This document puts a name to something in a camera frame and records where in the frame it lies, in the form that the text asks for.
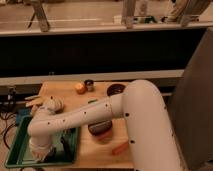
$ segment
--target screw hole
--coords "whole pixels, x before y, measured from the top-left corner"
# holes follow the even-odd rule
[[[135,143],[135,141],[134,141],[134,140],[131,140],[131,141],[130,141],[130,143],[131,143],[131,144],[134,144],[134,143]]]

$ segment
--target orange object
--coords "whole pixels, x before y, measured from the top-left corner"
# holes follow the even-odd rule
[[[77,83],[75,85],[75,90],[78,94],[84,94],[86,92],[87,88],[84,83]]]
[[[122,143],[121,145],[115,147],[112,150],[112,155],[118,155],[118,154],[122,153],[123,151],[125,151],[128,147],[129,147],[129,143],[128,143],[128,141],[126,141],[126,142]]]

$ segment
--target metal pole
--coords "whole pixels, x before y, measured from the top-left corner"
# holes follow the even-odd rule
[[[136,0],[123,1],[122,23],[124,23],[126,25],[126,28],[128,29],[131,29],[133,27],[135,5]]]
[[[45,15],[44,9],[42,7],[42,4],[40,0],[31,0],[31,4],[33,6],[33,9],[35,11],[35,15],[39,22],[39,27],[42,32],[47,32],[50,29],[50,25],[48,23],[47,17]]]

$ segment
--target carrot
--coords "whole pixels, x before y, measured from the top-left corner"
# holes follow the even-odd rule
[[[123,151],[125,151],[128,147],[129,147],[129,143],[128,143],[128,141],[126,141],[126,142],[122,143],[121,145],[115,147],[112,150],[112,155],[118,155],[118,154],[122,153]]]

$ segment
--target green dish rack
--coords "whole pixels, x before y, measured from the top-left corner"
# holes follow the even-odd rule
[[[49,157],[47,160],[45,160],[45,162],[37,163],[35,160],[33,160],[28,146],[29,135],[27,133],[27,127],[31,119],[31,116],[23,117],[13,139],[11,149],[5,162],[5,167],[9,169],[25,167],[41,168],[74,163],[77,152],[79,128],[70,129],[70,131],[67,131],[68,133],[66,133],[66,135],[64,135],[64,132],[56,133],[53,136],[53,144],[56,148],[55,155],[53,157]],[[66,139],[70,147],[69,154],[71,155],[69,155],[69,157],[67,157],[66,153],[64,152],[64,146],[61,143],[62,136]]]

